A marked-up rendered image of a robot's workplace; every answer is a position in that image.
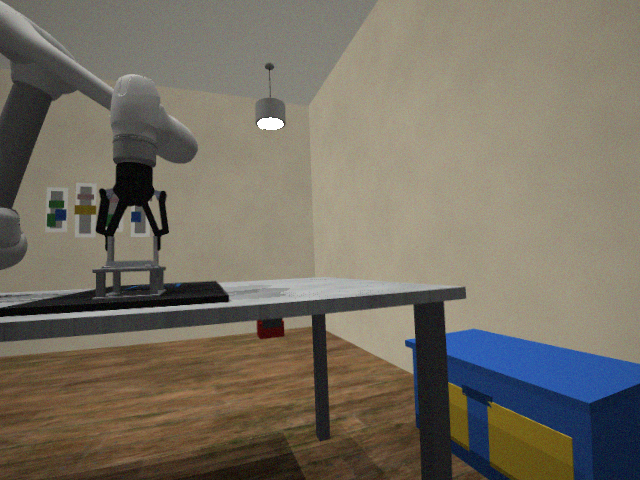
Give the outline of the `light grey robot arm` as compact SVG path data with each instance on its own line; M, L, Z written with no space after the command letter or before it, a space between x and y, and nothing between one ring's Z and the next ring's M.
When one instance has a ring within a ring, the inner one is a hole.
M10 60L13 82L0 115L0 270L18 264L26 254L28 242L12 207L51 101L62 94L78 90L110 110L115 164L154 168L156 155L177 164L195 157L194 135L167 114L153 81L130 74L111 88L49 33L2 1L0 53Z

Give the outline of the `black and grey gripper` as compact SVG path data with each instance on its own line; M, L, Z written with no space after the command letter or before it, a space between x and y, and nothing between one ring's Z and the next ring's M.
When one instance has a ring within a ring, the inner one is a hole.
M119 198L117 208L106 228L109 203L113 194ZM157 191L153 188L153 169L142 163L122 162L116 165L116 183L111 189L99 190L100 206L96 224L96 232L105 236L105 249L107 261L114 260L115 231L127 206L143 207L150 223L153 236L153 264L158 264L158 251L161 249L161 236L169 233L165 201L165 191ZM159 200L162 229L158 230L148 201L156 195ZM126 206L127 205L127 206Z

